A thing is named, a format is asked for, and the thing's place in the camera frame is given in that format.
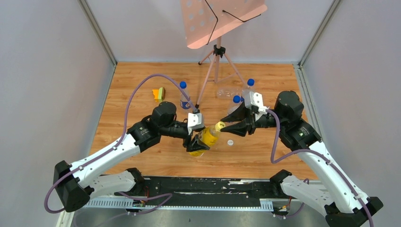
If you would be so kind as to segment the yellow juice bottle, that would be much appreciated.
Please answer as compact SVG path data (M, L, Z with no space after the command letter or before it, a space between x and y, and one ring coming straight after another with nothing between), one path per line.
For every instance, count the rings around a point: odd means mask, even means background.
M198 133L199 138L202 142L207 144L210 148L213 147L219 139L221 131L215 129L215 125L209 126ZM200 157L207 150L200 150L195 152L188 152L191 156Z

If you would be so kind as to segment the pepsi bottle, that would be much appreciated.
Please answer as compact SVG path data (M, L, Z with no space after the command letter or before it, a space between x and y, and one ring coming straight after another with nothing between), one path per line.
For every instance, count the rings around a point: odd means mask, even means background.
M241 97L243 97L244 93L246 93L248 91L254 91L254 90L255 90L255 80L248 79L248 81L242 87Z
M192 107L187 99L187 97L190 99L189 92L188 92L187 88L182 89L182 90L183 90L183 93L181 94L181 98L180 98L180 107L183 110L190 112L192 110Z
M235 111L241 105L242 100L243 99L241 96L235 95L228 106L227 113L231 114L233 111Z

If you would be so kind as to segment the yellow green toy block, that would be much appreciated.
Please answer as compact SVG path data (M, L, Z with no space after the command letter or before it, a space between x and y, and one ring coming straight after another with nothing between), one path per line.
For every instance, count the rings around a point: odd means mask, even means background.
M152 94L154 96L154 100L159 103L163 102L163 100L165 99L165 92L166 90L164 87L153 89Z

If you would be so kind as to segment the clear bottle white cap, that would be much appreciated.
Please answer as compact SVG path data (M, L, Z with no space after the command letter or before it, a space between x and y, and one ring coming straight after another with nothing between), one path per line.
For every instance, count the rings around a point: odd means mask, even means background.
M216 96L221 99L232 99L234 96L241 96L242 91L237 87L222 87L217 89Z

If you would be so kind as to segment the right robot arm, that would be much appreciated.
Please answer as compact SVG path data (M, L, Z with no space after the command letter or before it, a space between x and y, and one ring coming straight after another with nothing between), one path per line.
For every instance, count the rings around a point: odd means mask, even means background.
M238 136L251 135L258 128L276 128L270 161L276 164L277 143L281 141L290 153L297 155L319 178L325 191L299 180L292 173L281 170L270 181L275 197L294 197L325 217L331 227L359 227L368 222L373 226L373 215L383 203L363 192L345 174L327 150L319 133L303 117L304 105L294 91L279 93L272 109L263 104L262 95L253 91L243 93L243 102L222 118L230 125L223 132Z

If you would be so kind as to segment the yellow bottle cap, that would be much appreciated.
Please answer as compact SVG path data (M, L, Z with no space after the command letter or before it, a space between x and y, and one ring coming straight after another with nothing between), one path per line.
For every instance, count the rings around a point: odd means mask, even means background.
M217 130L217 131L221 131L223 128L225 128L225 123L224 122L218 122L218 123L216 123L215 124L215 129Z

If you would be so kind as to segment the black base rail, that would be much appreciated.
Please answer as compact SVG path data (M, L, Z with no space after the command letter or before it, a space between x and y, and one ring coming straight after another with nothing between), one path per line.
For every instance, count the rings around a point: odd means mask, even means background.
M274 214L289 213L289 200L299 200L293 192L306 190L311 195L308 205L317 204L324 216L340 215L334 201L317 185L307 185L290 172L282 170L269 180L227 179L193 177L145 177L123 196L113 192L90 200L86 207L124 208L129 211L160 209L172 210L235 210L270 211Z

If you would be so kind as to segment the pink music stand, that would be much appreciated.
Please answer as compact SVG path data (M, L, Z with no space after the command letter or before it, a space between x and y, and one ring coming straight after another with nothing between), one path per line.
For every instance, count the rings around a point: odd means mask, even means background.
M221 45L226 33L255 19L264 13L268 7L263 0L182 0L182 10L185 40L190 49L199 49L216 41L213 49L201 59L202 65L211 59L208 72L195 104L199 108L202 96L209 82L219 83L218 71L220 60L226 58L242 82L243 76L228 56L225 47Z

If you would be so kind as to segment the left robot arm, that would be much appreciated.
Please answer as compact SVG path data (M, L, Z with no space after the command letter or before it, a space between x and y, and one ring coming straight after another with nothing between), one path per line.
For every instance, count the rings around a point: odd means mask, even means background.
M125 128L121 137L98 152L71 164L64 160L57 163L51 189L57 192L65 212L77 211L91 199L115 192L140 195L145 183L138 169L129 168L115 175L105 175L105 171L158 144L162 136L182 139L188 153L208 150L209 146L193 134L201 129L204 129L202 113L189 113L180 122L176 120L176 106L164 101L151 115Z

